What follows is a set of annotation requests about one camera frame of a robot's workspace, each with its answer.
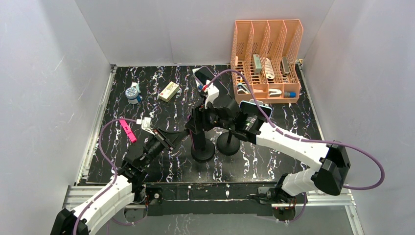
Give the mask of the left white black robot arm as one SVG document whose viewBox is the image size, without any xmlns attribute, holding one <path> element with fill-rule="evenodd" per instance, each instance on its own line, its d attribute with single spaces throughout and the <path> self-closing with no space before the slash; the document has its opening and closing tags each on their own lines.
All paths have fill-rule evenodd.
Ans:
<svg viewBox="0 0 415 235">
<path fill-rule="evenodd" d="M 118 211 L 146 198 L 145 168 L 165 149 L 175 148 L 189 135 L 188 130 L 168 132 L 157 128 L 146 144 L 130 145 L 121 169 L 94 196 L 72 210 L 62 209 L 56 216 L 52 235 L 94 235 Z"/>
</svg>

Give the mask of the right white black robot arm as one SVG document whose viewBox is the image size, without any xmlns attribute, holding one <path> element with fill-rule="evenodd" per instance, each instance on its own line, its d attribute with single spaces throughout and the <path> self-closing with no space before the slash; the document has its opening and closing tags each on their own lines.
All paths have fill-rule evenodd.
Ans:
<svg viewBox="0 0 415 235">
<path fill-rule="evenodd" d="M 308 169 L 284 174 L 272 196 L 287 203 L 295 196 L 312 190 L 340 195 L 350 169 L 347 152 L 338 143 L 312 143 L 309 139 L 272 127 L 267 121 L 272 110 L 253 102 L 217 98 L 214 102 L 192 109 L 185 125 L 192 140 L 191 155 L 198 162 L 209 161 L 216 150 L 231 156 L 240 150 L 241 142 L 250 142 L 277 150 L 305 163 Z"/>
</svg>

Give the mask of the purple-edged phone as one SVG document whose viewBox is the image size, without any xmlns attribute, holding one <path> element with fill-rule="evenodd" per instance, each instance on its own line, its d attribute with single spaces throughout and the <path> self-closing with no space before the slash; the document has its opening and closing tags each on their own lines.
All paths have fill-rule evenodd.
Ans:
<svg viewBox="0 0 415 235">
<path fill-rule="evenodd" d="M 203 150 L 206 146 L 206 138 L 204 131 L 195 133 L 190 131 L 191 141 L 192 141 L 192 150 L 199 151 Z"/>
</svg>

